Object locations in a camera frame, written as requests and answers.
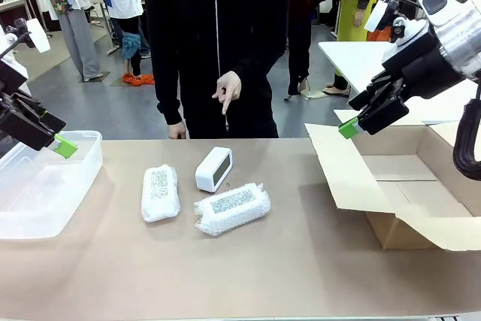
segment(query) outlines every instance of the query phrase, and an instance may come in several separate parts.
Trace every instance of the plastic container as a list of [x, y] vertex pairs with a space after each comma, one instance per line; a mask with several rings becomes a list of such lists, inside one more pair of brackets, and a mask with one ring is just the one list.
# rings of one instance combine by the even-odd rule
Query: plastic container
[[103, 163], [101, 134], [61, 135], [78, 146], [70, 159], [25, 144], [0, 159], [0, 239], [57, 236], [91, 187]]

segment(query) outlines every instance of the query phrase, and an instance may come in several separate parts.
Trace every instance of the bubble wrapped package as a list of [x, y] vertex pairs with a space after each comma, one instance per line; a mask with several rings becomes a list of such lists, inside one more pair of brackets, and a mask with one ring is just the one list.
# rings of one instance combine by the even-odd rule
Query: bubble wrapped package
[[195, 213], [202, 216], [197, 227], [212, 236], [257, 220], [271, 210], [268, 193], [262, 184], [255, 183], [212, 195], [194, 205]]
[[147, 169], [142, 192], [142, 217], [156, 222], [175, 217], [180, 212], [177, 196], [177, 173], [168, 165]]

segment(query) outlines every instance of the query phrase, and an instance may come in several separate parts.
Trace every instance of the yellow pants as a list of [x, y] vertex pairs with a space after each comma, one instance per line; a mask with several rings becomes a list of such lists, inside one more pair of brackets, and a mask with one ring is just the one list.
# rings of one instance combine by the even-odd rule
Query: yellow pants
[[[370, 0], [366, 11], [364, 13], [364, 19], [362, 25], [354, 26], [354, 16], [358, 10], [359, 0], [341, 0], [340, 1], [340, 16], [339, 27], [337, 29], [337, 41], [366, 41], [368, 37], [368, 31], [364, 29], [369, 17], [373, 5], [377, 0]], [[336, 75], [340, 75], [340, 72], [336, 69]]]

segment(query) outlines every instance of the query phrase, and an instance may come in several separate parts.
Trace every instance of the white device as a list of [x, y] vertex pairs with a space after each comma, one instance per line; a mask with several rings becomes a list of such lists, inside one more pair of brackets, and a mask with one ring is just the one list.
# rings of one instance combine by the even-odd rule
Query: white device
[[232, 169], [232, 150], [214, 147], [195, 171], [197, 188], [214, 193]]

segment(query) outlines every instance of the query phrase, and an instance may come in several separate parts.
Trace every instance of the open cardboard box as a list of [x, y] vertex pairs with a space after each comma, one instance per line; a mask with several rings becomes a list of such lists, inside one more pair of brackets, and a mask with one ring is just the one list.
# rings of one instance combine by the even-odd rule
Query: open cardboard box
[[453, 164], [457, 123], [398, 123], [352, 140], [306, 127], [337, 207], [364, 211], [384, 249], [481, 250], [481, 182]]

